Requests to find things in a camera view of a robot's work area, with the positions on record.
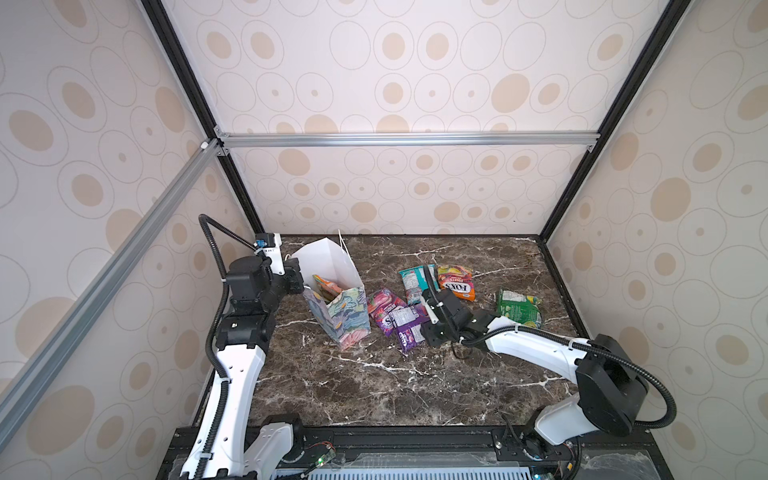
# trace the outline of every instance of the brown marble surface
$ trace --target brown marble surface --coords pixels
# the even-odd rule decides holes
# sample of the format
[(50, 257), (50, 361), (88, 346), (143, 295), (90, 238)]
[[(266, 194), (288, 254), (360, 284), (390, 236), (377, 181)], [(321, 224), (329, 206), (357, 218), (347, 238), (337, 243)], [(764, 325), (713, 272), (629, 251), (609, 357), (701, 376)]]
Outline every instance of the brown marble surface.
[[(283, 237), (283, 254), (318, 237)], [(366, 293), (388, 287), (405, 298), (399, 270), (424, 263), (475, 271), (476, 308), (495, 310), (500, 286), (542, 300), (543, 329), (575, 335), (554, 281), (532, 240), (508, 237), (349, 237), (346, 245)], [(371, 334), (340, 352), (301, 296), (283, 299), (270, 351), (253, 397), (250, 422), (298, 412), (305, 425), (487, 425), (498, 411), (525, 423), (539, 406), (576, 386), (510, 356), (477, 349), (457, 359), (450, 345), (425, 343), (403, 355), (394, 336), (372, 322)], [(457, 346), (460, 356), (469, 349)]]

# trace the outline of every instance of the polka dot wallpaper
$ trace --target polka dot wallpaper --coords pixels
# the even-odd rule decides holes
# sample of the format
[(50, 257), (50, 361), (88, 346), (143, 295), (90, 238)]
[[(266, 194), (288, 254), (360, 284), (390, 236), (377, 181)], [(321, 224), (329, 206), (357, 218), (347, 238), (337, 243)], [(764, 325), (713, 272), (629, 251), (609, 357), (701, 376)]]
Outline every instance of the polka dot wallpaper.
[(167, 0), (236, 133), (590, 130), (666, 0)]
[(0, 15), (0, 390), (200, 144), (128, 0)]
[(679, 480), (768, 468), (766, 66), (767, 0), (699, 2), (550, 242), (590, 331), (675, 395)]
[(538, 233), (584, 145), (233, 149), (281, 233)]
[[(0, 125), (3, 391), (202, 134), (132, 0), (4, 2)], [(0, 478), (154, 478), (158, 452), (197, 405), (220, 295), (194, 218), (206, 211), (245, 231), (217, 168), (0, 455)]]
[[(213, 166), (203, 172), (0, 455), (1, 480), (155, 478), (176, 427), (190, 424), (210, 370), (203, 343), (221, 281), (197, 215), (253, 236), (224, 181)], [(229, 237), (214, 237), (227, 265), (248, 254)], [(49, 299), (34, 307), (36, 317), (69, 304)], [(19, 331), (24, 353), (39, 335)]]

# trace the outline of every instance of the gift bag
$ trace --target gift bag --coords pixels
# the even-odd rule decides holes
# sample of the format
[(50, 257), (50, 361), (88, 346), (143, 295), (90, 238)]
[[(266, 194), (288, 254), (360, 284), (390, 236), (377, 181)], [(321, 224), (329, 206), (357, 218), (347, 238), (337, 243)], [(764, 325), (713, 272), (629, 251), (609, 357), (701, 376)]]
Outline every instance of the gift bag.
[[(292, 257), (299, 259), (304, 278), (303, 296), (312, 314), (328, 336), (344, 350), (371, 333), (371, 324), (366, 288), (341, 234), (339, 242), (342, 247), (323, 238), (299, 248)], [(326, 305), (313, 275), (336, 283), (343, 291)]]

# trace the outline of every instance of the green snack bag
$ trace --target green snack bag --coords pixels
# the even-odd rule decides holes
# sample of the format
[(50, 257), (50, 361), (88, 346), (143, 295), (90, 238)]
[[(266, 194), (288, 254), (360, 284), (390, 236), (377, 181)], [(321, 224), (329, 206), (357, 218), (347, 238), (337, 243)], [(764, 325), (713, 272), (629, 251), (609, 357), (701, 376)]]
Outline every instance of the green snack bag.
[(541, 328), (541, 314), (537, 307), (540, 302), (535, 296), (499, 289), (496, 295), (496, 311), (513, 322), (531, 328)]

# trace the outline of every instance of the wire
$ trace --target wire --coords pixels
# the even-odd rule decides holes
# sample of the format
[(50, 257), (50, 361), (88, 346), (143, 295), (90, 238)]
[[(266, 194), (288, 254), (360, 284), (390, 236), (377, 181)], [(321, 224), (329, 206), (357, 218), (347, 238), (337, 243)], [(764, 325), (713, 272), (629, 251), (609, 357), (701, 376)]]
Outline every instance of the wire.
[[(242, 243), (246, 247), (249, 247), (251, 250), (256, 250), (256, 247), (254, 245), (251, 245), (248, 240), (245, 240), (242, 237), (239, 237), (235, 233), (233, 233), (231, 230), (226, 228), (221, 223), (215, 221), (214, 219), (208, 217), (206, 214), (201, 214), (198, 218), (198, 221), (200, 222), (200, 228), (203, 229), (203, 235), (205, 236), (205, 239), (208, 241), (208, 246), (210, 247), (211, 252), (214, 254), (214, 260), (216, 260), (216, 266), (219, 269), (219, 275), (221, 276), (221, 279), (223, 281), (223, 287), (221, 290), (221, 300), (219, 301), (219, 308), (216, 310), (216, 313), (214, 314), (214, 321), (210, 324), (210, 328), (208, 329), (208, 335), (205, 339), (205, 356), (210, 361), (211, 365), (214, 366), (214, 370), (216, 370), (216, 374), (222, 379), (222, 382), (220, 384), (220, 394), (219, 394), (219, 403), (216, 405), (216, 412), (214, 413), (214, 420), (210, 424), (210, 430), (208, 430), (208, 436), (205, 439), (205, 443), (203, 444), (203, 450), (201, 453), (203, 454), (210, 454), (210, 451), (214, 447), (214, 440), (216, 440), (216, 434), (219, 431), (219, 425), (221, 424), (221, 419), (224, 416), (224, 409), (227, 406), (227, 397), (229, 396), (230, 391), (230, 384), (229, 384), (229, 376), (227, 375), (227, 369), (224, 368), (224, 366), (219, 361), (218, 357), (216, 357), (216, 354), (214, 353), (214, 338), (216, 337), (216, 331), (219, 328), (219, 323), (221, 322), (221, 316), (224, 313), (224, 309), (227, 308), (227, 299), (230, 295), (230, 286), (227, 285), (227, 268), (224, 266), (224, 261), (221, 258), (221, 252), (219, 251), (219, 246), (216, 245), (216, 240), (214, 239), (214, 235), (210, 231), (209, 225), (213, 225), (218, 230), (220, 230), (222, 233), (228, 235), (229, 237), (234, 238), (236, 241)], [(200, 457), (200, 459), (197, 461), (197, 468), (195, 469), (194, 478), (195, 480), (199, 480), (200, 478), (203, 478), (203, 474), (205, 473), (205, 467), (208, 464), (208, 458)]]
[[(336, 456), (336, 447), (334, 447), (333, 443), (331, 443), (331, 442), (317, 442), (314, 445), (308, 446), (306, 449), (309, 450), (309, 449), (311, 449), (313, 447), (317, 447), (318, 445), (324, 445), (329, 450), (333, 450), (333, 456), (334, 457)], [(322, 465), (325, 465), (325, 464), (324, 463), (315, 462), (311, 467), (309, 467), (307, 470), (304, 470), (303, 472), (294, 473), (293, 475), (286, 475), (284, 477), (278, 477), (278, 478), (280, 480), (304, 480), (307, 476), (309, 476), (309, 474), (311, 472), (313, 472), (315, 469), (317, 469), (318, 467), (320, 467)]]
[(578, 438), (574, 437), (574, 448), (571, 449), (571, 447), (568, 447), (567, 444), (564, 444), (566, 447), (568, 447), (568, 450), (571, 450), (571, 456), (574, 459), (573, 460), (573, 467), (571, 467), (570, 472), (568, 473), (568, 477), (561, 476), (562, 480), (572, 480), (576, 477), (576, 474), (578, 473), (579, 468), (581, 467), (581, 443), (579, 443)]
[(648, 383), (654, 386), (656, 390), (658, 390), (658, 392), (661, 394), (661, 397), (664, 399), (664, 403), (667, 404), (667, 411), (664, 413), (664, 416), (662, 416), (658, 420), (654, 420), (653, 422), (636, 421), (634, 425), (641, 429), (661, 429), (663, 427), (668, 426), (675, 420), (675, 417), (677, 416), (677, 404), (675, 403), (674, 398), (670, 393), (670, 391), (667, 389), (667, 387), (664, 386), (664, 384), (659, 379), (651, 375), (650, 372), (648, 372), (643, 367), (635, 363), (632, 363), (629, 360), (626, 360), (618, 355), (608, 352), (607, 350), (597, 348), (592, 345), (586, 345), (584, 343), (573, 342), (571, 344), (571, 342), (568, 339), (555, 335), (554, 333), (545, 332), (544, 330), (539, 330), (539, 329), (535, 329), (535, 328), (531, 328), (529, 326), (523, 326), (523, 325), (504, 326), (500, 329), (496, 329), (496, 330), (493, 330), (492, 332), (488, 332), (485, 335), (482, 335), (476, 339), (462, 340), (462, 345), (475, 346), (475, 345), (478, 345), (479, 343), (485, 342), (486, 340), (494, 336), (497, 336), (500, 333), (507, 333), (507, 332), (532, 333), (533, 335), (542, 336), (546, 339), (552, 340), (553, 342), (560, 343), (561, 345), (569, 345), (569, 346), (572, 346), (572, 348), (581, 350), (582, 352), (591, 353), (596, 356), (602, 356), (622, 366), (625, 366), (630, 370), (635, 371), (638, 375), (645, 378), (648, 381)]

